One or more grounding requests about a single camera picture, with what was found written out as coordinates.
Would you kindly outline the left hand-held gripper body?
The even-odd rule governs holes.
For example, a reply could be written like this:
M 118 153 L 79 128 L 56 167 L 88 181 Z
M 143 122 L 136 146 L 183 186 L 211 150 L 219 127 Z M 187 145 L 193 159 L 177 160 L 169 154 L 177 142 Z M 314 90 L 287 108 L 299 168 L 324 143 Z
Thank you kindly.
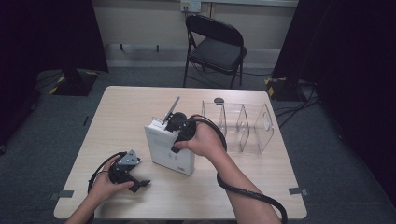
M 110 181 L 117 184 L 132 181 L 136 186 L 139 186 L 140 182 L 130 175 L 130 172 L 139 162 L 140 159 L 133 149 L 120 152 L 117 160 L 109 168 Z

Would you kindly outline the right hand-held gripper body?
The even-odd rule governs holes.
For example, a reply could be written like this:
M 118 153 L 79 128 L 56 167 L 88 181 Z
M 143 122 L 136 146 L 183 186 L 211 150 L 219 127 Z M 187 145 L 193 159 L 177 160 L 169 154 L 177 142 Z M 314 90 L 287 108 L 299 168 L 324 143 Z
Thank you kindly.
M 178 96 L 169 111 L 165 114 L 162 125 L 170 133 L 177 134 L 177 142 L 189 141 L 195 136 L 196 125 L 192 119 L 188 119 L 182 112 L 175 112 L 180 97 Z

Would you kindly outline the white rectangular box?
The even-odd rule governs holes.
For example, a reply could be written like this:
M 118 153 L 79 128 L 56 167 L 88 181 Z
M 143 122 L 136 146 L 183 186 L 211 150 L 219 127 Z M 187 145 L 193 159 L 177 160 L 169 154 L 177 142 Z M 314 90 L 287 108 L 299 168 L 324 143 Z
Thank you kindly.
M 162 122 L 154 118 L 145 127 L 152 161 L 184 175 L 191 175 L 194 172 L 195 155 L 188 149 L 181 149 L 177 154 L 172 152 L 177 134 L 166 131 Z

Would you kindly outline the clear acrylic book rack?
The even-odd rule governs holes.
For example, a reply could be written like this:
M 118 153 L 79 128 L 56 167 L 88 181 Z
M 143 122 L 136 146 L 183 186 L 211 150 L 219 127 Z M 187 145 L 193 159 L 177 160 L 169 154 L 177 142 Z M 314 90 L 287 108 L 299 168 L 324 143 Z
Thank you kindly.
M 275 132 L 267 104 L 202 102 L 202 115 L 219 127 L 230 153 L 262 154 Z

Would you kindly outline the person's right hand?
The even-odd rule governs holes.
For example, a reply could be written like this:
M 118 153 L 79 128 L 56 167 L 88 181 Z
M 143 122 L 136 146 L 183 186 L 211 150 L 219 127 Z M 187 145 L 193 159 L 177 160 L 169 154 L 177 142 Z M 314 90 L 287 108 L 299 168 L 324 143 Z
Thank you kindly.
M 188 141 L 175 142 L 175 147 L 188 149 L 199 156 L 206 157 L 212 163 L 225 160 L 228 154 L 216 131 L 206 123 L 205 119 L 197 116 L 193 118 L 196 124 L 194 137 Z

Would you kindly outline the person's left hand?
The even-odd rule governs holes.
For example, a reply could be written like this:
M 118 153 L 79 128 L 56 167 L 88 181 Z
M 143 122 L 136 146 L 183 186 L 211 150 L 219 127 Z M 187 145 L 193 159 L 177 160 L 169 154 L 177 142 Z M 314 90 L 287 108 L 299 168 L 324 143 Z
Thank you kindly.
M 128 181 L 124 183 L 112 183 L 109 179 L 109 169 L 111 165 L 118 159 L 119 157 L 116 156 L 115 158 L 108 161 L 104 168 L 98 173 L 97 177 L 95 178 L 92 188 L 88 193 L 88 198 L 96 203 L 102 203 L 105 200 L 109 199 L 115 193 L 128 189 L 134 185 L 133 181 Z

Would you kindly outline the grey tape strip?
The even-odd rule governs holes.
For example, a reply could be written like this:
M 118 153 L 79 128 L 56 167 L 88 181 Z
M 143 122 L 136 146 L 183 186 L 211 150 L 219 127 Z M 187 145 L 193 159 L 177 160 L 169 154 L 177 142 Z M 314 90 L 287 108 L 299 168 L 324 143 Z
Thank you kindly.
M 309 194 L 307 189 L 301 189 L 301 188 L 290 188 L 289 193 L 290 195 L 300 194 L 302 197 L 305 197 Z
M 73 190 L 60 190 L 58 192 L 53 192 L 49 198 L 53 201 L 59 200 L 60 198 L 72 198 L 74 194 Z

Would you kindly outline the black folding chair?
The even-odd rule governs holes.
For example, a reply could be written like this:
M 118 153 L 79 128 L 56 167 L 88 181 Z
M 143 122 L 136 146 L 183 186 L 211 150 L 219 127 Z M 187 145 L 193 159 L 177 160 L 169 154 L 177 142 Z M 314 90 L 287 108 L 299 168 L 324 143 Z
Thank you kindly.
M 203 15 L 190 15 L 185 20 L 188 51 L 183 86 L 186 86 L 189 65 L 199 64 L 203 69 L 232 76 L 229 88 L 236 77 L 242 84 L 244 59 L 248 49 L 240 32 L 231 24 Z

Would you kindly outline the black stand base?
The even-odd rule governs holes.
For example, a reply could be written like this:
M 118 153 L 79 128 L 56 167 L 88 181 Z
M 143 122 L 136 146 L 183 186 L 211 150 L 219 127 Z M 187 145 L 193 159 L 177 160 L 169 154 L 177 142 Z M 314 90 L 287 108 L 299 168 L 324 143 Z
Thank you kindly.
M 298 83 L 287 78 L 267 78 L 264 80 L 269 97 L 278 102 L 306 102 L 307 98 Z
M 62 75 L 49 91 L 52 95 L 88 96 L 98 74 L 93 71 L 63 69 Z

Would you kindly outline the black curtain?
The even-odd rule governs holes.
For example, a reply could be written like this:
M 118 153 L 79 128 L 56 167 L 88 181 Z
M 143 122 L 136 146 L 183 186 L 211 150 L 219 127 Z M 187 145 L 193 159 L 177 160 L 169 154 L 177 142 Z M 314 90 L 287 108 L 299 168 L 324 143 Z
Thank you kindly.
M 38 74 L 108 70 L 92 0 L 0 0 L 0 144 L 38 97 Z
M 396 0 L 298 0 L 273 76 L 316 84 L 396 205 Z

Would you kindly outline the white wall outlet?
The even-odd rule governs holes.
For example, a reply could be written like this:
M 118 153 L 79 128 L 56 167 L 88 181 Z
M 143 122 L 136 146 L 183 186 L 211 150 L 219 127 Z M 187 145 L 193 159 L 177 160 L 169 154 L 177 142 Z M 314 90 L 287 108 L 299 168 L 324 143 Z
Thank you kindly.
M 202 2 L 200 0 L 180 0 L 181 12 L 200 13 Z

